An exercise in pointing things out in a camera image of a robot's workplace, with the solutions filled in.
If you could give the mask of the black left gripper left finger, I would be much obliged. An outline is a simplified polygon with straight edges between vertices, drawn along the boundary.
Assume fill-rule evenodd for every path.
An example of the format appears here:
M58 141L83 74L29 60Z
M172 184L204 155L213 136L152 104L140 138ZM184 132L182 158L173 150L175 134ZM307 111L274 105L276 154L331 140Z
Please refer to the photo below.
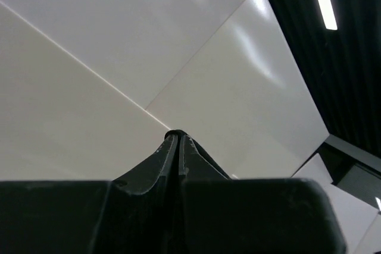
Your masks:
M158 253L178 141L112 181L3 181L1 252Z

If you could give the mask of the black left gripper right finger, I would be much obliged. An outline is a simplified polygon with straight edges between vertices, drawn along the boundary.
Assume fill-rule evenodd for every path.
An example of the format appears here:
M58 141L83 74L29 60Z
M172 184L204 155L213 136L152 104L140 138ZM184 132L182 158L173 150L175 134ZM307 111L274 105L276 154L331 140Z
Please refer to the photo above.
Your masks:
M227 178L179 134L179 253L345 253L326 192L306 178Z

